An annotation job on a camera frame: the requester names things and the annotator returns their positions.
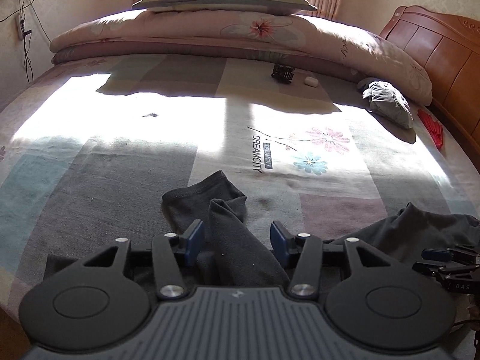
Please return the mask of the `dark grey sweatpants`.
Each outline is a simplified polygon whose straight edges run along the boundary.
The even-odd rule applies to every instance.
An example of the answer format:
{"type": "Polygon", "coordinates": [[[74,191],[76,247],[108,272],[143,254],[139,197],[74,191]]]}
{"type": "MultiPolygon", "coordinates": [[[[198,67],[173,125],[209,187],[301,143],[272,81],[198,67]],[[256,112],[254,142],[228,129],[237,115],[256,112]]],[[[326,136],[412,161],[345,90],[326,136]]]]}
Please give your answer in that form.
{"type": "MultiPolygon", "coordinates": [[[[134,197],[113,185],[87,200],[85,188],[63,184],[47,204],[45,226],[56,251],[48,255],[44,277],[49,278],[95,252],[116,236],[127,236],[139,247],[160,232],[185,230],[193,220],[205,223],[205,238],[197,262],[185,272],[189,289],[196,285],[278,286],[290,273],[246,227],[247,197],[221,172],[190,187],[171,190],[155,202],[155,195],[134,197]]],[[[479,220],[467,214],[436,214],[408,203],[397,214],[354,233],[362,241],[405,264],[424,249],[455,244],[479,245],[479,220]]]]}

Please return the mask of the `grey bundled cloth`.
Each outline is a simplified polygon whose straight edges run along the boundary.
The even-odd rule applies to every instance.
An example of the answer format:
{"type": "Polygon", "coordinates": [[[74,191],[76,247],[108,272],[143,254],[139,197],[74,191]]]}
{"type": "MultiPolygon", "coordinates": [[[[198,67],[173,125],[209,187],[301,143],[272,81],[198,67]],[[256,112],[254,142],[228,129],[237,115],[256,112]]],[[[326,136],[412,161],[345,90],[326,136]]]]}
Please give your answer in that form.
{"type": "Polygon", "coordinates": [[[404,129],[413,127],[413,115],[405,97],[391,83],[367,77],[357,84],[369,110],[404,129]]]}

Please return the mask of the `white earbud case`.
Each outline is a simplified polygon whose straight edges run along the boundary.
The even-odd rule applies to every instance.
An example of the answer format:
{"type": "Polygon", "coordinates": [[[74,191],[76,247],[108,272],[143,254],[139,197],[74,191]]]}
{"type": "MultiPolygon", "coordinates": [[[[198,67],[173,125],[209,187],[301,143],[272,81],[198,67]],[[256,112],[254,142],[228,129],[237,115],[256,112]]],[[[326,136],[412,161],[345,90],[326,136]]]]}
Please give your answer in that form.
{"type": "Polygon", "coordinates": [[[306,86],[309,86],[309,87],[312,87],[312,88],[316,88],[318,85],[319,85],[319,81],[317,78],[313,77],[313,76],[307,76],[305,79],[304,79],[304,84],[306,86]]]}

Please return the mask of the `orange wooden headboard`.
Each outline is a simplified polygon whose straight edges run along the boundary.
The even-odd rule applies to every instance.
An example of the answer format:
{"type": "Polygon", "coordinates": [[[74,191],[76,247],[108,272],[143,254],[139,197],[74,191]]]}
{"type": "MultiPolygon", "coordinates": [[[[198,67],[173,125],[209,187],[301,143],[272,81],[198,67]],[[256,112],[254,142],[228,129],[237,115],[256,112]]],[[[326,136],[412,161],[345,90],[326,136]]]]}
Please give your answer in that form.
{"type": "Polygon", "coordinates": [[[433,90],[430,111],[479,167],[479,21],[401,6],[380,36],[427,71],[433,90]]]}

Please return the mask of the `black hair claw clip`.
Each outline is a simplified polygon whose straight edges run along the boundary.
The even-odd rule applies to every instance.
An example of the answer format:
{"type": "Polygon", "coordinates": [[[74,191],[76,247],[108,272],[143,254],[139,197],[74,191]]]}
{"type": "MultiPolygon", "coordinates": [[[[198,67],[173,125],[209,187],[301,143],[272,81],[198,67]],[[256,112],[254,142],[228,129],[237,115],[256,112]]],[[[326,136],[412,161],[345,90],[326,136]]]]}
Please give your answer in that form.
{"type": "Polygon", "coordinates": [[[278,83],[289,85],[294,78],[294,71],[294,67],[275,63],[272,69],[271,77],[278,83]]]}

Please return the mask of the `pink floral folded quilt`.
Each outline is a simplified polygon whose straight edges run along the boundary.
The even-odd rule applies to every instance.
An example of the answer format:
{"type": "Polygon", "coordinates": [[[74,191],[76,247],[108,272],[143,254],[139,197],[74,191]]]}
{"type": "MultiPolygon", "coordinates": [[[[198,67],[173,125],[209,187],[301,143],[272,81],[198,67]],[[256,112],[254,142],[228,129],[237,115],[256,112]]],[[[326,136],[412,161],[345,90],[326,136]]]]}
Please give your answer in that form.
{"type": "Polygon", "coordinates": [[[55,37],[49,49],[58,55],[70,47],[104,41],[157,41],[215,51],[238,48],[313,57],[386,80],[420,105],[430,105],[433,99],[426,70],[400,47],[362,28],[311,16],[127,10],[80,24],[55,37]]]}

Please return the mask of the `white power strip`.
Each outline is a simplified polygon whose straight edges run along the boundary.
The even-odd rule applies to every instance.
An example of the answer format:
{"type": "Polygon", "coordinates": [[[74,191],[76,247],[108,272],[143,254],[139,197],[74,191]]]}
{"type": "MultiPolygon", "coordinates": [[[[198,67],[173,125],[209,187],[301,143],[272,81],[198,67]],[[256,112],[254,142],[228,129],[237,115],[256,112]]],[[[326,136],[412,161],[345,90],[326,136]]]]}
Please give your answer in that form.
{"type": "Polygon", "coordinates": [[[31,29],[26,29],[25,18],[23,14],[16,16],[16,27],[20,41],[25,41],[28,36],[32,34],[31,29]]]}

